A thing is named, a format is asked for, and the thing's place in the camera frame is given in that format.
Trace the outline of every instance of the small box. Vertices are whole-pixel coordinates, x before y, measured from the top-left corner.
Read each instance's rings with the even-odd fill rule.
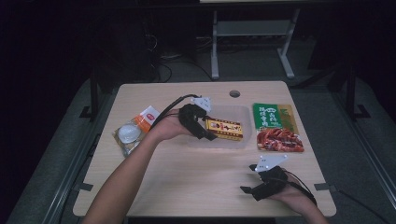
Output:
[[[218,138],[241,141],[243,139],[242,126],[239,122],[225,119],[206,119],[208,132],[215,134]]]

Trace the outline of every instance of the hand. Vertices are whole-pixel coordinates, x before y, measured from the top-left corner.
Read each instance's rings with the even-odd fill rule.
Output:
[[[294,182],[300,185],[299,181],[292,175],[285,172],[288,176],[289,182]],[[286,185],[278,194],[275,194],[270,199],[281,201],[290,207],[294,212],[302,215],[308,223],[316,224],[327,224],[328,221],[325,216],[320,212],[317,206],[312,203],[312,201],[306,197],[302,192],[300,192],[295,187],[290,184]]]
[[[178,109],[169,111],[157,125],[149,131],[160,141],[172,139],[181,134],[192,135],[178,120]]]
[[[285,172],[285,174],[288,176],[289,182],[294,182],[300,185],[299,181],[292,175],[287,172]],[[286,185],[286,187],[283,188],[278,194],[275,194],[269,198],[287,204],[293,211],[299,214],[304,211],[306,206],[314,205],[308,197],[306,197],[302,192],[290,184]]]

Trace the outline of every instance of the brown food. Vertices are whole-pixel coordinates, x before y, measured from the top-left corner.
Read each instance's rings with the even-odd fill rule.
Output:
[[[280,128],[265,128],[257,134],[259,149],[283,152],[304,152],[303,143],[297,134]]]

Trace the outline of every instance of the cable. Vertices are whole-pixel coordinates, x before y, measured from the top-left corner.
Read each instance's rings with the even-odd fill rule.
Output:
[[[158,122],[160,122],[163,118],[166,117],[166,114],[173,108],[175,107],[175,105],[177,105],[178,103],[182,102],[184,99],[188,98],[188,97],[194,97],[194,98],[199,98],[199,96],[195,95],[195,94],[188,94],[185,96],[180,96],[177,100],[175,100],[172,104],[170,104],[168,107],[165,108],[165,110],[158,116],[158,118],[156,118],[154,120],[154,122],[151,125],[151,129],[153,129],[155,127],[155,125],[158,124]]]
[[[302,184],[304,185],[304,187],[306,188],[306,190],[308,190],[308,192],[312,194],[311,190],[309,190],[309,188],[306,186],[306,184],[305,184],[297,175],[295,175],[294,173],[289,172],[289,171],[287,171],[287,170],[285,170],[285,172],[288,173],[288,174],[290,174],[290,175],[292,175],[292,176],[294,176],[294,178],[296,178],[298,181],[300,181],[300,183],[302,183]]]

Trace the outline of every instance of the snack package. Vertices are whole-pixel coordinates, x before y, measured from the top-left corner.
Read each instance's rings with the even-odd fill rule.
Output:
[[[122,149],[124,157],[128,157],[137,145],[139,145],[159,115],[160,112],[150,105],[139,115],[128,120],[128,122],[112,133],[117,144]]]
[[[254,104],[253,116],[258,149],[304,152],[291,105]]]
[[[206,118],[205,122],[207,131],[219,138],[241,141],[244,136],[239,122],[212,118]]]

